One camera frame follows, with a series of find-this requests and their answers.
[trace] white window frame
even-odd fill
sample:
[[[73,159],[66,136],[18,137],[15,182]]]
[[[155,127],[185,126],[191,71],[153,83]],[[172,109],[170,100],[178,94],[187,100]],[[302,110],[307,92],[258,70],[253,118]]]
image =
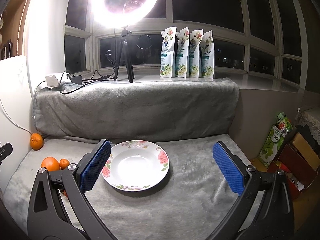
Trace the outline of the white window frame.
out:
[[[260,38],[257,38],[251,35],[250,31],[250,16],[247,0],[241,1],[241,9],[243,14],[243,23],[244,23],[244,33],[231,30],[228,28],[197,23],[189,21],[174,21],[173,20],[173,11],[172,11],[172,0],[166,0],[166,18],[152,18],[152,19],[142,19],[140,22],[130,25],[128,29],[132,32],[133,35],[139,34],[159,34],[162,30],[170,27],[176,26],[177,29],[189,27],[190,30],[204,29],[204,31],[213,31],[213,37],[217,40],[228,41],[235,44],[240,44],[244,46],[244,68],[243,69],[233,69],[226,67],[215,67],[217,70],[233,73],[248,73],[249,75],[257,75],[261,77],[267,77],[274,80],[274,86],[278,86],[279,82],[285,82],[287,84],[299,87],[301,89],[305,88],[307,71],[308,71],[308,44],[307,44],[307,35],[306,27],[302,14],[302,10],[298,0],[293,0],[295,5],[299,27],[300,27],[300,36],[301,36],[301,50],[302,56],[287,55],[283,53],[283,35],[282,35],[282,25],[281,18],[279,13],[279,8],[276,0],[269,0],[272,20],[274,25],[274,35],[275,35],[275,45],[264,41]],[[121,35],[120,28],[116,28],[116,37]],[[85,50],[86,50],[86,73],[93,72],[95,70],[108,71],[111,68],[101,68],[100,62],[100,40],[105,38],[114,37],[113,28],[105,28],[101,24],[94,21],[93,14],[91,12],[90,2],[88,3],[87,8],[87,19],[86,19],[86,29],[85,31],[79,30],[70,26],[65,26],[65,34],[85,38]],[[249,62],[250,62],[250,49],[254,48],[259,51],[265,52],[269,55],[275,57],[275,66],[274,74],[264,74],[254,71],[249,71]],[[301,61],[301,75],[300,75],[300,84],[285,80],[282,78],[283,70],[283,58],[289,58]]]

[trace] silver screw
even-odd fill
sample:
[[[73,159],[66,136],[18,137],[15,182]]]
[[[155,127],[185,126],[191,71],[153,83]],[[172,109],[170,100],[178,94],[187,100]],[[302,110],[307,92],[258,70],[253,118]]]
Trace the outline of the silver screw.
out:
[[[69,170],[69,171],[73,171],[76,167],[77,167],[77,166],[72,163],[72,164],[70,164],[70,165],[68,166],[68,170]]]
[[[40,168],[38,172],[39,173],[44,173],[45,172],[45,168],[44,167]]]
[[[277,173],[278,173],[279,175],[281,175],[281,176],[284,175],[284,171],[283,171],[283,170],[278,170]]]
[[[256,171],[257,169],[256,169],[256,167],[255,166],[253,166],[253,165],[249,165],[249,166],[247,166],[247,169],[248,169],[248,171],[251,171],[251,172],[254,172],[254,171]]]

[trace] white pouch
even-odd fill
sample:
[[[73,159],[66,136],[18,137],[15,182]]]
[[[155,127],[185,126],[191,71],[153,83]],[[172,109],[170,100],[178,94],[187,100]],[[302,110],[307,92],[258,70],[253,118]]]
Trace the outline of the white pouch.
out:
[[[202,76],[213,79],[214,74],[214,43],[212,30],[203,34],[203,39],[200,43],[202,54]]]
[[[200,61],[200,42],[202,41],[203,30],[196,30],[190,34],[189,59],[190,77],[201,77],[201,61]]]
[[[188,77],[189,76],[189,28],[186,27],[180,32],[176,32],[178,37],[178,51],[176,57],[176,77]]]
[[[177,27],[170,27],[161,32],[163,37],[161,50],[161,69],[160,76],[172,78],[174,77],[175,53],[174,41],[176,37]]]

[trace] blue gripper pad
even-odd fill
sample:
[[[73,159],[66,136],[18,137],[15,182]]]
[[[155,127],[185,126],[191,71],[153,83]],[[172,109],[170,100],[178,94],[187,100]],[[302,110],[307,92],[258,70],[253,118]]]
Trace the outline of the blue gripper pad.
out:
[[[212,148],[212,155],[231,190],[241,195],[244,191],[244,177],[229,158],[227,152],[219,143],[215,143]]]
[[[110,153],[110,142],[105,141],[80,175],[79,188],[82,193],[92,190],[93,185],[96,183],[104,165],[106,165],[106,162],[110,157]]]

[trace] white plate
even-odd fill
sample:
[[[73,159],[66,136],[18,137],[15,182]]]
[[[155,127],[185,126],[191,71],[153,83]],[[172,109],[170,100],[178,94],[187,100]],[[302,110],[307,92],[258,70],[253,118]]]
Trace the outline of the white plate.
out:
[[[127,141],[111,148],[101,173],[117,189],[142,191],[158,184],[168,170],[169,158],[161,147],[147,141]]]

